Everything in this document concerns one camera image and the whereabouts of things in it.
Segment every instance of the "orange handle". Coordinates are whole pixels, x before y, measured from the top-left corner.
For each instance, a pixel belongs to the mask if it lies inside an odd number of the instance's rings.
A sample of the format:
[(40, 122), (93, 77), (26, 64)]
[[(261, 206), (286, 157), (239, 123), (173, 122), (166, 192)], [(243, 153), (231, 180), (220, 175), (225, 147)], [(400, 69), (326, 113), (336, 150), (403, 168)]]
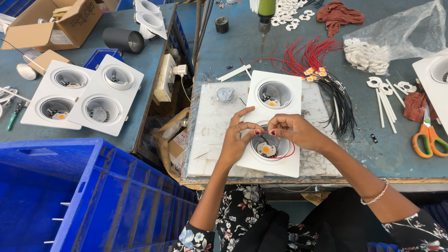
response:
[[(423, 138), (423, 143), (424, 143), (426, 153), (422, 152), (422, 150), (418, 146), (417, 139), (419, 137)], [(420, 126), (420, 132), (415, 134), (414, 137), (412, 138), (412, 146), (414, 147), (415, 152), (419, 156), (424, 157), (424, 158), (432, 157), (433, 153), (432, 153), (431, 145), (430, 145), (430, 134), (429, 134), (428, 127), (426, 125), (422, 124)]]
[[(435, 143), (438, 142), (440, 145), (443, 146), (443, 148), (445, 149), (445, 153), (440, 152), (436, 147), (435, 147)], [(438, 155), (438, 156), (448, 156), (448, 144), (443, 141), (436, 133), (434, 130), (434, 127), (431, 126), (429, 127), (429, 144), (431, 146), (432, 151), (434, 152), (434, 154)]]

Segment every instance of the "wire cutter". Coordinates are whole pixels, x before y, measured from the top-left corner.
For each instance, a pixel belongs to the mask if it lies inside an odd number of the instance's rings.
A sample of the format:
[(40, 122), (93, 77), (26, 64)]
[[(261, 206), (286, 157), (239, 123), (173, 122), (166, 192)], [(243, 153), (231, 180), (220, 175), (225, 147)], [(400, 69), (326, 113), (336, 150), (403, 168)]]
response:
[[(417, 139), (419, 137), (423, 138), (423, 143), (425, 146), (425, 152), (422, 152), (420, 147), (418, 146)], [(445, 153), (440, 152), (436, 147), (435, 143), (439, 143), (444, 149)], [(412, 146), (414, 147), (415, 152), (421, 157), (429, 158), (432, 157), (433, 153), (438, 156), (448, 156), (448, 143), (443, 141), (434, 130), (434, 126), (431, 126), (431, 118), (429, 116), (429, 103), (426, 102), (425, 115), (423, 116), (423, 123), (420, 126), (420, 132), (414, 135), (412, 138)]]
[(14, 122), (16, 121), (17, 115), (20, 113), (22, 108), (28, 107), (29, 103), (30, 102), (28, 101), (26, 103), (24, 101), (17, 103), (16, 111), (11, 114), (11, 118), (9, 119), (8, 127), (6, 128), (6, 130), (11, 130)]

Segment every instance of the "hand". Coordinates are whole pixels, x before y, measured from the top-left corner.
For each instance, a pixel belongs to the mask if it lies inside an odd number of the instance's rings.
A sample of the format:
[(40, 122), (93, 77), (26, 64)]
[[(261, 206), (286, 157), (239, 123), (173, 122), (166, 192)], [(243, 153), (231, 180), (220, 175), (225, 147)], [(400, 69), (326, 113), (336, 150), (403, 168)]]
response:
[[(218, 162), (225, 163), (229, 169), (243, 156), (247, 144), (263, 131), (260, 125), (251, 122), (240, 122), (245, 114), (254, 111), (255, 107), (248, 107), (237, 112), (232, 119), (225, 133), (223, 148)], [(245, 136), (240, 138), (242, 130), (252, 129)]]
[(319, 153), (323, 151), (323, 147), (334, 144), (330, 138), (298, 114), (276, 114), (267, 123), (267, 128), (269, 134), (278, 139), (286, 138), (303, 149)]

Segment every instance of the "green pliers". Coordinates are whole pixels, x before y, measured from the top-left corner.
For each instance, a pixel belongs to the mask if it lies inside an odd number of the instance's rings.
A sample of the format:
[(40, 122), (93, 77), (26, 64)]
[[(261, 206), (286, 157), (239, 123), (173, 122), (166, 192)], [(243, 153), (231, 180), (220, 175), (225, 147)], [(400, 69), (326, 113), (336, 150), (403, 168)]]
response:
[(25, 103), (24, 101), (17, 103), (16, 111), (14, 111), (14, 113), (11, 114), (11, 118), (9, 119), (8, 127), (6, 128), (6, 130), (11, 130), (14, 122), (16, 121), (17, 115), (20, 113), (22, 108), (28, 107), (28, 103), (29, 102)]

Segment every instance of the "woman's right hand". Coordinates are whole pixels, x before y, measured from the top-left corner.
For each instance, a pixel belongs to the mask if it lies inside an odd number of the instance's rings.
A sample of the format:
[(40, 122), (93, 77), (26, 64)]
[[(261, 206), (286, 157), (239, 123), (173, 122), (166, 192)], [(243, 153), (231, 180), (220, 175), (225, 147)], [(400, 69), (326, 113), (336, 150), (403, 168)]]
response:
[(270, 135), (278, 139), (286, 138), (303, 149), (321, 153), (324, 147), (334, 144), (330, 138), (298, 114), (276, 114), (267, 126)]

